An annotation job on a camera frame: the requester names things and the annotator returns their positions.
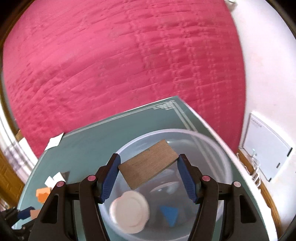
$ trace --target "wooden door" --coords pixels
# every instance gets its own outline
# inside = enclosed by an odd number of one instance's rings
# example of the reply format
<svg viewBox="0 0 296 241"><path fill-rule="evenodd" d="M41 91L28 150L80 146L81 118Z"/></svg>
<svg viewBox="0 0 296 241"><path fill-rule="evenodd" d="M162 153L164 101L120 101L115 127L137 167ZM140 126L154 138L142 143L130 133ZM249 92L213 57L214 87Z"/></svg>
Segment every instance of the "wooden door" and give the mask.
<svg viewBox="0 0 296 241"><path fill-rule="evenodd" d="M20 199L24 183L16 175L5 156L0 151L0 196L11 207L16 207Z"/></svg>

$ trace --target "tabletop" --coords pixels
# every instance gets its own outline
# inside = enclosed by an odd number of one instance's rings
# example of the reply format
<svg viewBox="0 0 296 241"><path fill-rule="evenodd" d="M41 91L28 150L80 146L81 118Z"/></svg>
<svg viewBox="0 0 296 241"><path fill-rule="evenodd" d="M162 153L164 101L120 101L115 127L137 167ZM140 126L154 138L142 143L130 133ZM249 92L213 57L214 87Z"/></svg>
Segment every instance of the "tabletop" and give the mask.
<svg viewBox="0 0 296 241"><path fill-rule="evenodd" d="M35 194L36 189L44 187L48 176L54 176L57 172L70 172L67 183L80 182L86 176L95 174L113 153L129 141L161 129L197 131L217 142L229 157L233 180L241 182L251 197L265 223L270 240L277 240L273 238L276 237L274 223L269 221L271 214L266 212L267 206L247 172L219 136L177 96L123 112L64 135L57 147L46 150L40 157L25 185L18 209L42 207ZM78 238L85 240L79 201L75 201L74 207ZM27 221L29 220L18 222L16 228ZM105 225L111 240L124 240L106 223ZM216 222L213 240L219 240L221 225L220 218Z"/></svg>

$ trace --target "wooden baseboard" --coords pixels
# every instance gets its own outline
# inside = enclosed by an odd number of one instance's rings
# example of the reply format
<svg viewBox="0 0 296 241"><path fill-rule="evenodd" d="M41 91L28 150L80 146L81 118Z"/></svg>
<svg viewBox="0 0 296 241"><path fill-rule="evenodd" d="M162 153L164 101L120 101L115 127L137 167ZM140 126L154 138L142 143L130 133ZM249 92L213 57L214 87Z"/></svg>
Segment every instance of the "wooden baseboard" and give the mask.
<svg viewBox="0 0 296 241"><path fill-rule="evenodd" d="M239 157L239 160L246 166L249 173L253 173L254 169L253 169L251 163L249 162L247 157L240 150L238 150L238 157ZM261 194L262 194L267 206L271 209L271 216L272 216L272 219L274 220L274 224L276 227L276 233L277 233L278 238L280 238L283 234L283 230L282 230L281 219L279 217L278 210L277 210L277 208L274 204L274 201L272 200L272 197L270 196L270 194L263 182L261 182L259 189L261 190Z"/></svg>

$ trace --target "brown rectangular block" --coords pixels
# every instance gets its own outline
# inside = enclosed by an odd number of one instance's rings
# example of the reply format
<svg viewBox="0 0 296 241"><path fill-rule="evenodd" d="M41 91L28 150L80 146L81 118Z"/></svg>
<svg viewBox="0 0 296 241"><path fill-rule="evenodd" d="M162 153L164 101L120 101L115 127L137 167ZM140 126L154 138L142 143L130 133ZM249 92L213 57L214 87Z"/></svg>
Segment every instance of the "brown rectangular block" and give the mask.
<svg viewBox="0 0 296 241"><path fill-rule="evenodd" d="M166 140L149 147L118 166L129 187L134 190L173 164L178 154Z"/></svg>

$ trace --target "green table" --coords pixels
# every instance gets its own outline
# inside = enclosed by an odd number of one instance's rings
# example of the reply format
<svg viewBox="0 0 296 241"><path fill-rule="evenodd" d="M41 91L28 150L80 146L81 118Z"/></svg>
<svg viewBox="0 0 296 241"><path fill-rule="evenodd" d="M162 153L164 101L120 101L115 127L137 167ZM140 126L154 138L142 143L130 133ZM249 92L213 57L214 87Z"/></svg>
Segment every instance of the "green table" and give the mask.
<svg viewBox="0 0 296 241"><path fill-rule="evenodd" d="M211 134L211 129L207 128L202 121L194 111L175 96L67 133L57 147L45 151L40 157L25 185L18 209L22 210L29 206L36 209L42 207L35 194L36 189L44 187L48 176L54 176L57 172L70 171L67 183L80 182L86 176L94 174L100 166L105 165L111 155L123 145L152 131L188 129L198 131L220 144ZM260 211L237 165L235 166L230 158L229 162L232 166L233 179L245 187ZM79 241L85 240L78 201L75 202L75 219ZM27 221L18 222L16 228L20 228ZM124 240L107 225L106 229L111 240ZM216 224L213 240L219 240L220 230L221 219Z"/></svg>

